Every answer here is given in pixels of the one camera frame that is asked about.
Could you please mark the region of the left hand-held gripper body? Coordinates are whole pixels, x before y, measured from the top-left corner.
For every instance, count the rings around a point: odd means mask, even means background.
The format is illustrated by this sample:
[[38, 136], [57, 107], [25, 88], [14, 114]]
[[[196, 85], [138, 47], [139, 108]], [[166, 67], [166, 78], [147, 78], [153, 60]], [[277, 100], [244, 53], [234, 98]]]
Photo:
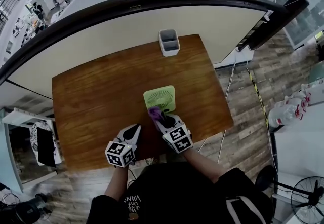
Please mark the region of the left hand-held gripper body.
[[117, 137], [108, 143], [105, 155], [110, 165], [126, 168], [130, 164], [135, 164], [135, 151], [140, 132], [140, 124], [129, 125], [121, 129]]

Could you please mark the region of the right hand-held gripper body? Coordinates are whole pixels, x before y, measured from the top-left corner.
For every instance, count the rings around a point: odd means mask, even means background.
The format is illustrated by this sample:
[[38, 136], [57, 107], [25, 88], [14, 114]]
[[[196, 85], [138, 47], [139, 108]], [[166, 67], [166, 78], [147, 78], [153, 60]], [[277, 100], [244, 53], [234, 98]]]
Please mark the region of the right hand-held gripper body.
[[176, 153], [193, 148], [191, 132], [178, 115], [162, 113], [155, 124], [162, 134], [162, 139]]

